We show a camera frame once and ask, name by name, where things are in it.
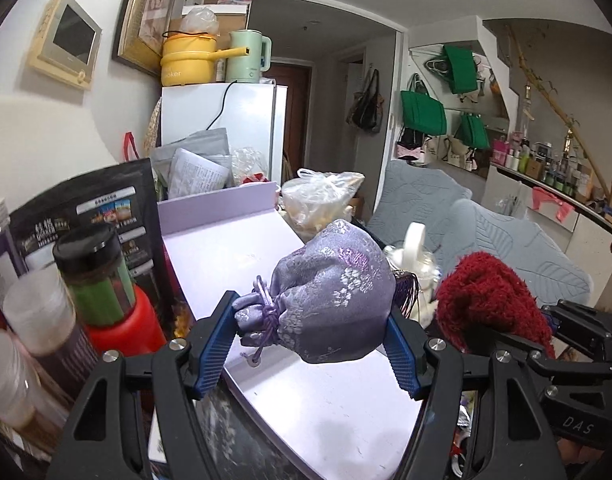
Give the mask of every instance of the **green jar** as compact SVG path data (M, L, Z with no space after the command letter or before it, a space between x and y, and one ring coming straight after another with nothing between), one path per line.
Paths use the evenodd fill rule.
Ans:
M112 326L132 312L135 292L114 226L75 228L57 240L52 254L85 324Z

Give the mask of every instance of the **purple drawstring pouch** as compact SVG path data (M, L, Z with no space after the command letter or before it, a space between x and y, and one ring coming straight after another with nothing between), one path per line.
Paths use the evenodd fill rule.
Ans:
M380 248L360 228L335 220L282 258L266 286L235 300L244 346L280 344L307 363L360 359L384 340L395 278Z

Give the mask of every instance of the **brown wooden door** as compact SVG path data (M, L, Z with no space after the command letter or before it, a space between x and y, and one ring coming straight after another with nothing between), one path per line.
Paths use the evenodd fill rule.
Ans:
M286 95L286 122L284 126L284 153L291 163L293 174L304 165L306 118L310 92L310 67L273 63L264 72L278 85L288 87Z

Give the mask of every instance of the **blue gripper pad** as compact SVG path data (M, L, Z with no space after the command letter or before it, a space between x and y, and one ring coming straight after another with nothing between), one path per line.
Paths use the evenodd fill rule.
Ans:
M220 306L218 306L213 316L209 318L214 328L200 354L199 373L194 387L195 392L199 394L199 398L202 398L217 386L217 381L222 369L224 369L224 362L237 334L237 321L235 321L235 310L232 307L232 302L238 297L237 294L233 294L221 315L218 313L220 309Z
M392 316L388 316L386 322L384 349L400 388L408 392L412 398L420 389L419 381L417 380L415 356L410 351L408 343L406 343L401 330Z

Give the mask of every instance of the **bamboo pole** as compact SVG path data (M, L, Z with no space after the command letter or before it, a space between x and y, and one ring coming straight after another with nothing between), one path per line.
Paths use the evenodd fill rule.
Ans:
M573 137L575 137L575 140L577 141L577 143L580 145L582 150L584 150L584 153L586 154L586 158L590 162L590 165L593 168L593 171L595 171L595 174L599 181L599 185L602 186L602 189L604 190L606 198L608 199L611 195L611 191L608 189L608 186L606 185L606 181L604 180L602 173L599 171L599 167L595 163L595 160L593 159L593 155L591 155L590 150L588 149L586 143L584 142L584 139L582 139L579 133L579 130L573 124L572 119L566 114L564 110L561 109L558 102L555 101L555 99L550 95L550 93L548 93L547 89L544 88L544 85L542 85L542 83L537 79L534 72L530 70L528 66L526 65L526 58L524 57L522 47L519 45L519 41L517 41L517 37L515 36L515 31L513 30L513 27L509 25L508 31L510 33L510 37L513 40L513 43L515 43L515 48L517 49L517 54L519 58L519 68L522 69L522 71L524 72L524 75L526 76L526 79L528 79L531 85L533 85L535 88L538 89L540 94L542 94L542 97L548 101L548 104L553 109L553 111L561 118L562 121L564 121L564 124L566 124L566 126L570 129L570 132L573 134Z

